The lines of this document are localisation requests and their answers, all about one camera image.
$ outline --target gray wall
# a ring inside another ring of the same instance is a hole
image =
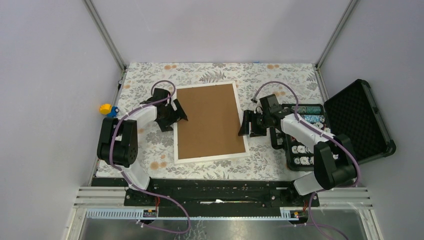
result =
[[[422,239],[424,207],[424,2],[362,0],[322,68],[332,96],[369,81],[397,144],[361,166],[384,239]]]
[[[81,0],[1,1],[1,240],[62,237],[118,77]]]
[[[314,63],[348,2],[94,0],[127,63]]]

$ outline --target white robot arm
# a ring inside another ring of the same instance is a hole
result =
[[[295,202],[301,196],[318,190],[332,189],[357,176],[351,159],[333,143],[338,142],[354,154],[352,143],[346,135],[335,136],[332,133],[324,133],[296,116],[291,109],[283,108],[274,94],[261,98],[260,103],[261,113],[244,111],[239,136],[248,134],[250,137],[266,136],[267,129],[272,128],[270,132],[275,133],[279,130],[281,133],[289,134],[314,154],[313,172],[291,182],[291,200]],[[333,159],[333,152],[339,154],[337,162]]]
[[[147,101],[143,101],[140,105],[162,100],[169,96],[170,92],[155,88],[153,96]],[[122,172],[128,178],[129,187],[133,185],[146,190],[150,177],[139,163],[135,163],[138,155],[138,139],[137,129],[143,128],[150,122],[157,122],[162,132],[172,131],[171,125],[181,119],[188,120],[184,110],[177,99],[173,101],[164,101],[154,105],[142,108],[141,110],[130,115],[124,120],[119,127],[118,135],[115,138],[113,147],[113,164],[120,165]],[[119,119],[115,117],[106,117],[101,126],[100,138],[97,146],[97,157],[109,164],[109,152],[111,149],[112,135]]]

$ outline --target yellow toy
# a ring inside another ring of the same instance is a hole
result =
[[[115,118],[117,116],[117,113],[119,113],[118,107],[112,106],[109,103],[105,103],[105,104],[101,105],[100,108],[98,109],[98,111],[101,114],[106,115],[106,117],[112,117],[112,118]]]

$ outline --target red wire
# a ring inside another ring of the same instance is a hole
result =
[[[155,202],[155,210],[156,210],[156,216],[158,216],[158,207],[159,204],[161,203],[161,199],[158,196],[154,197],[154,202]]]
[[[304,205],[303,205],[303,211],[302,212],[304,212],[305,210],[306,210],[306,208],[308,207],[308,201],[306,200],[305,202],[304,202]]]

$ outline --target floral tablecloth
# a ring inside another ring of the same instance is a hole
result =
[[[152,85],[170,80],[177,86],[211,82],[235,81],[242,110],[256,107],[250,99],[268,81],[282,81],[293,88],[302,104],[322,104],[312,64],[266,63],[131,63],[127,70],[117,106],[121,115],[131,111],[151,96]],[[160,88],[172,90],[165,83]],[[258,96],[274,93],[280,103],[295,99],[282,85],[269,84]],[[152,178],[169,179],[233,179],[291,181],[306,174],[286,166],[284,150],[271,147],[268,136],[248,138],[250,157],[208,163],[174,165],[174,137],[171,131],[161,132],[155,122],[138,129],[138,158]],[[122,177],[104,161],[98,161],[96,177]]]

